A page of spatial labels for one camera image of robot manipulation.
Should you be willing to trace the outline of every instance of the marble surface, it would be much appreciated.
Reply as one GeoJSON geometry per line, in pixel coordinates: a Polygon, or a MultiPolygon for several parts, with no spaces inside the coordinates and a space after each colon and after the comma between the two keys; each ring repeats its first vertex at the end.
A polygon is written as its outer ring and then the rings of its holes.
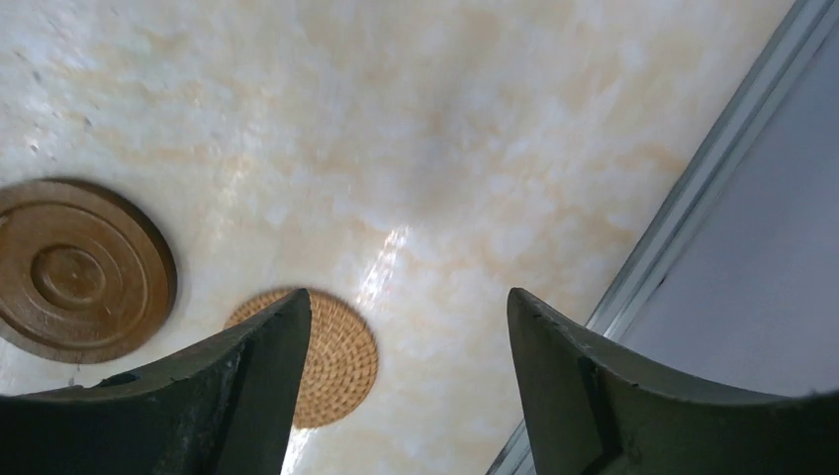
{"type": "Polygon", "coordinates": [[[0,342],[0,392],[91,385],[307,285],[379,379],[284,473],[483,473],[520,419],[505,299],[582,322],[792,0],[6,0],[0,185],[94,180],[178,260],[146,346],[0,342]]]}

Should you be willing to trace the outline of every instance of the silver metal edge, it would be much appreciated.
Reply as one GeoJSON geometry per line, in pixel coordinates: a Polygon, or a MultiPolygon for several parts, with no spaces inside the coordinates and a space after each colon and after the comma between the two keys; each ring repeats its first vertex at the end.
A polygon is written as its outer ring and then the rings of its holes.
{"type": "MultiPolygon", "coordinates": [[[[839,20],[833,0],[796,0],[714,123],[586,327],[620,340],[725,183],[839,20]]],[[[487,475],[535,474],[521,421],[487,475]]]]}

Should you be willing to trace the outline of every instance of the black object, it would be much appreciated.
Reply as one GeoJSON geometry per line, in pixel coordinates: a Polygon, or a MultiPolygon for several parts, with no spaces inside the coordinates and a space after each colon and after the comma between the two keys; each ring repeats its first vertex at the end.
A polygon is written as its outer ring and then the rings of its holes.
{"type": "Polygon", "coordinates": [[[309,347],[309,294],[96,387],[0,397],[4,474],[280,472],[309,347]]]}
{"type": "Polygon", "coordinates": [[[508,318],[539,475],[839,473],[839,392],[790,399],[691,376],[522,289],[508,318]]]}

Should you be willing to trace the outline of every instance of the round wooden coaster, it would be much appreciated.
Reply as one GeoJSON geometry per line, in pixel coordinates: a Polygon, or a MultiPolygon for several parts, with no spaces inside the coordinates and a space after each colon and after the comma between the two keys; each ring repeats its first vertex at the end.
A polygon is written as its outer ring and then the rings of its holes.
{"type": "Polygon", "coordinates": [[[176,287],[159,231],[113,192],[47,180],[0,190],[0,335],[20,348],[118,358],[163,325],[176,287]]]}
{"type": "MultiPolygon", "coordinates": [[[[228,319],[232,327],[285,297],[292,288],[257,296],[228,319]]],[[[294,425],[319,428],[343,419],[364,401],[379,367],[373,333],[349,305],[330,294],[309,291],[312,336],[297,397],[294,425]]]]}

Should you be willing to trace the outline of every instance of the tan woven disc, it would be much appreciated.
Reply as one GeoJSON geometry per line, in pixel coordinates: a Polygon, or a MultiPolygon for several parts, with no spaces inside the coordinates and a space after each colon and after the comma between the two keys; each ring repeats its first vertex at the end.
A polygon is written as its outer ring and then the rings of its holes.
{"type": "MultiPolygon", "coordinates": [[[[293,288],[259,295],[228,319],[232,327],[285,297],[293,288]]],[[[297,396],[294,425],[319,428],[343,419],[364,401],[379,368],[373,333],[349,305],[330,294],[310,290],[312,336],[297,396]]]]}

